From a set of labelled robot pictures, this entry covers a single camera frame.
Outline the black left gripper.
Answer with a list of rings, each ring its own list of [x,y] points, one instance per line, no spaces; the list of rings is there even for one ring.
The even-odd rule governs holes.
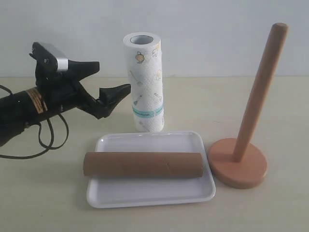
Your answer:
[[[100,88],[99,97],[95,99],[84,89],[80,81],[98,73],[99,70],[99,61],[68,60],[67,71],[49,72],[36,61],[36,86],[49,111],[60,111],[60,107],[67,111],[76,107],[97,119],[108,117],[131,93],[131,84]]]

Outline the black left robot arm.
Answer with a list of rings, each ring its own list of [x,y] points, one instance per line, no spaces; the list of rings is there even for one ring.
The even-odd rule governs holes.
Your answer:
[[[100,88],[92,97],[80,83],[96,74],[98,61],[72,61],[50,43],[34,42],[30,56],[36,60],[36,86],[0,100],[0,144],[25,128],[78,108],[97,119],[108,117],[131,92],[131,85]]]

